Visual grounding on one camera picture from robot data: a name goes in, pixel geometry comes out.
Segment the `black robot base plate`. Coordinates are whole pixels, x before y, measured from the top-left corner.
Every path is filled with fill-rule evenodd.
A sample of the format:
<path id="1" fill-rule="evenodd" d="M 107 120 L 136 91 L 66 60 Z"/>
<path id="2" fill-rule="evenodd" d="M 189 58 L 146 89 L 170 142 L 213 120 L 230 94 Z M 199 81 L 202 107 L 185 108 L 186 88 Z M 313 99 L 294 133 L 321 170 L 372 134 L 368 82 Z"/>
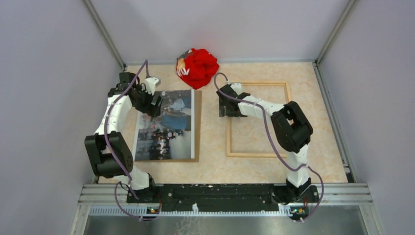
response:
<path id="1" fill-rule="evenodd" d="M 185 199 L 258 199 L 275 200 L 288 204 L 294 202 L 317 203 L 316 186 L 297 196 L 285 184 L 157 184 L 149 192 L 136 191 L 127 194 L 127 203 L 172 203 Z"/>

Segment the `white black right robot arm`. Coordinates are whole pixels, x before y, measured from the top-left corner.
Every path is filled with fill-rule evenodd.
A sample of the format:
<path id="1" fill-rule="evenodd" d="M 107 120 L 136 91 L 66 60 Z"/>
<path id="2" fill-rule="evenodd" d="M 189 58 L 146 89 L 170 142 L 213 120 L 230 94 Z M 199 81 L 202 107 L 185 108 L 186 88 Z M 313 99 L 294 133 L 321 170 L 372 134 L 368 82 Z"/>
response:
<path id="1" fill-rule="evenodd" d="M 272 124 L 277 142 L 287 152 L 281 162 L 288 168 L 287 196 L 294 202 L 301 201 L 311 186 L 308 173 L 308 149 L 313 128 L 300 106 L 290 101 L 277 104 L 241 91 L 240 83 L 226 84 L 217 90 L 221 117 L 255 117 Z"/>

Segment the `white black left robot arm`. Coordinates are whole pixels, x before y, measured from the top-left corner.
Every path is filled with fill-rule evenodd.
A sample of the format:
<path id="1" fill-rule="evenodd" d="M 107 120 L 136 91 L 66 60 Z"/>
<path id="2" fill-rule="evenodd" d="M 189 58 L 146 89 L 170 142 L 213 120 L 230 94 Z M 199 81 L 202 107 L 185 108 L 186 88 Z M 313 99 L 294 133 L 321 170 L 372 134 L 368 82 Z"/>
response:
<path id="1" fill-rule="evenodd" d="M 153 118 L 161 114 L 163 98 L 156 95 L 161 80 L 147 76 L 143 82 L 131 72 L 121 72 L 119 83 L 107 95 L 107 108 L 94 134 L 86 136 L 84 145 L 92 171 L 97 177 L 124 176 L 132 197 L 144 202 L 155 200 L 158 191 L 153 177 L 134 165 L 134 156 L 122 135 L 129 111 L 137 111 Z"/>

